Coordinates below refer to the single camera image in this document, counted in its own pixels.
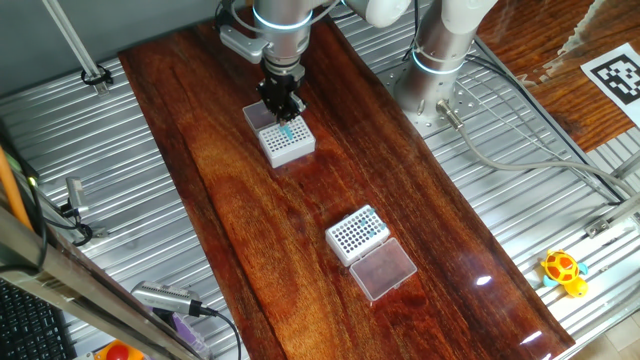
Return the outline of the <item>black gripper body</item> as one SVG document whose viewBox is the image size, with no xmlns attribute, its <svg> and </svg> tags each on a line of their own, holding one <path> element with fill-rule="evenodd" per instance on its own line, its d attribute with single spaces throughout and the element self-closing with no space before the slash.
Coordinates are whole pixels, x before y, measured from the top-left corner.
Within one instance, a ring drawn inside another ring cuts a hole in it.
<svg viewBox="0 0 640 360">
<path fill-rule="evenodd" d="M 256 89 L 268 108 L 276 108 L 280 104 L 288 103 L 290 92 L 299 95 L 298 90 L 303 81 L 304 78 L 296 79 L 293 75 L 267 74 Z"/>
</svg>

